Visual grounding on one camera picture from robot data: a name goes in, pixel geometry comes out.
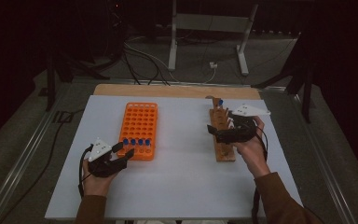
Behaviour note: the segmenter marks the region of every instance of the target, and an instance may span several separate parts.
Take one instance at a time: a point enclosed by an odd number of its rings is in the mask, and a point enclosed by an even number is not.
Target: orange test tube rack
[[[130,143],[119,150],[117,156],[123,157],[127,151],[134,148],[132,161],[152,161],[156,150],[157,119],[157,104],[127,103],[118,141],[123,142],[127,139]]]

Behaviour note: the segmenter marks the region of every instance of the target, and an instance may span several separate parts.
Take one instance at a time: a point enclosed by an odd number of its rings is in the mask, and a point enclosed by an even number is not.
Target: human hand
[[[254,120],[258,127],[256,134],[261,138],[263,136],[264,122],[258,116],[254,117]],[[247,142],[233,143],[233,146],[241,154],[254,178],[271,173],[264,158],[262,143],[256,136]]]
[[[110,183],[117,176],[117,174],[108,177],[97,177],[91,175],[89,172],[88,160],[83,160],[83,188],[84,195],[100,195],[106,197]]]

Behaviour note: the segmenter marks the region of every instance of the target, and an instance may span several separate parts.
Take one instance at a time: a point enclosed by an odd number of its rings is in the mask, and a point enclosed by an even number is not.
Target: white tabletop
[[[113,219],[234,219],[251,216],[255,182],[238,155],[215,160],[207,131],[212,100],[135,96],[91,96],[52,195],[45,218],[72,219],[80,204],[78,164],[97,137],[114,145],[128,102],[158,104],[156,155],[129,161],[114,179],[105,210]],[[224,107],[242,104],[266,108],[262,100],[224,99]],[[261,116],[268,137],[268,165],[300,204],[281,145],[269,116]],[[264,216],[262,206],[259,216]]]

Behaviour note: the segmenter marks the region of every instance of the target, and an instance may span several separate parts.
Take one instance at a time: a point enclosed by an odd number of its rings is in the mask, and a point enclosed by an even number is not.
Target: floor
[[[170,85],[247,87],[279,74],[296,43],[287,35],[251,35],[245,49],[250,74],[243,76],[235,55],[235,46],[241,42],[241,37],[218,35],[203,34],[200,38],[188,34],[179,39],[176,70],[171,73],[165,67],[170,47],[167,36],[155,40],[133,36],[126,41],[126,55],[142,84],[164,85],[168,82]],[[153,59],[161,74],[152,79],[158,70],[150,61],[135,56],[136,51],[156,57]],[[217,63],[215,70],[209,67],[210,62]],[[71,223],[70,220],[44,219],[81,120],[78,113],[70,123],[60,124],[55,120],[55,114],[83,109],[99,83],[136,83],[124,60],[101,72],[110,80],[97,80],[75,72],[72,83],[58,81],[57,102],[50,112],[45,111],[46,97],[38,96],[46,87],[46,72],[37,76],[34,80],[36,90],[0,131],[0,188],[5,186],[10,174],[18,174],[13,180],[17,187],[0,189],[0,223]],[[283,91],[289,81],[290,77],[283,79],[260,94],[268,109],[274,111],[271,118],[303,204],[325,223],[358,223],[357,160],[319,89],[312,87],[311,124],[308,124],[298,112],[301,92],[293,96]],[[13,170],[22,152],[30,156],[23,169]],[[248,219],[233,221],[251,223]]]

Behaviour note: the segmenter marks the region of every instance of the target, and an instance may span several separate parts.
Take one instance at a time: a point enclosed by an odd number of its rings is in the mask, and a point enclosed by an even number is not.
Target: brown sleeve
[[[104,196],[84,196],[77,210],[75,224],[102,224],[105,206]]]
[[[255,184],[268,223],[322,223],[311,211],[303,208],[290,196],[278,173],[260,176],[255,179]]]

